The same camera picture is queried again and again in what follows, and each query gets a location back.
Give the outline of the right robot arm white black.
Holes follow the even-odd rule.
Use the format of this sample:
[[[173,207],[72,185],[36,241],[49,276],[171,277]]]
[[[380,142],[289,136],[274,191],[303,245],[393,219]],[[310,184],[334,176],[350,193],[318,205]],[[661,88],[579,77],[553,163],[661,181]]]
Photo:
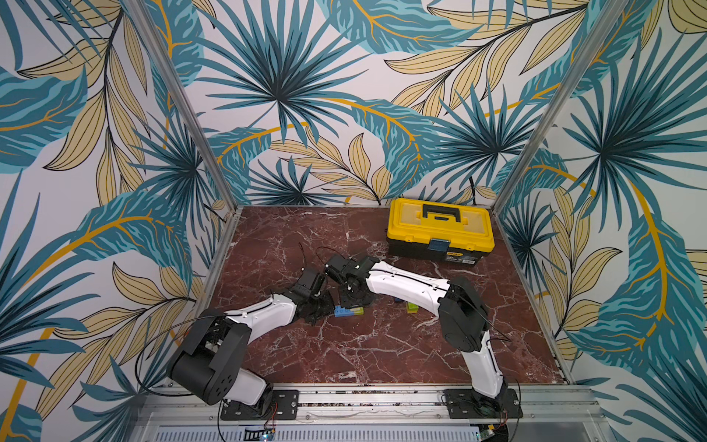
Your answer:
[[[434,314],[448,344],[462,354],[472,389],[498,401],[507,388],[491,341],[488,309],[464,278],[447,280],[415,274],[366,256],[359,261],[335,254],[325,272],[337,285],[346,307],[364,307],[376,296],[410,302]]]

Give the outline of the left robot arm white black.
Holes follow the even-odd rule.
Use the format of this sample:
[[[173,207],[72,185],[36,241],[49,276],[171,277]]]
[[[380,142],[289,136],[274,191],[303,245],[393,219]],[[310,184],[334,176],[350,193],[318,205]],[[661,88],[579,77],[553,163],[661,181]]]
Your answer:
[[[208,405],[240,403],[267,411],[272,385],[242,367],[253,341],[299,320],[314,325],[334,313],[326,275],[305,269],[294,285],[239,311],[208,309],[168,364],[168,377]]]

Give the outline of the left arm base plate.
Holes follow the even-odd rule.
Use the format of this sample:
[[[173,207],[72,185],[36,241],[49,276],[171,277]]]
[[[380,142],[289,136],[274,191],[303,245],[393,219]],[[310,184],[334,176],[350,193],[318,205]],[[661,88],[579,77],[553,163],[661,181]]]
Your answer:
[[[219,417],[230,421],[294,421],[298,414],[298,390],[267,390],[255,405],[228,400],[222,406]]]

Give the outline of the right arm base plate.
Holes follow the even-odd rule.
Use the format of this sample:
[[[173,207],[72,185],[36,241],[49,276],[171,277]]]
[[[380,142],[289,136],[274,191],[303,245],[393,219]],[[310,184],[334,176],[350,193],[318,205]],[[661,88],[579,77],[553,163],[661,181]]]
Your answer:
[[[447,407],[450,419],[521,418],[523,411],[517,392],[502,390],[495,398],[489,398],[472,389],[448,389],[442,394],[442,403]]]

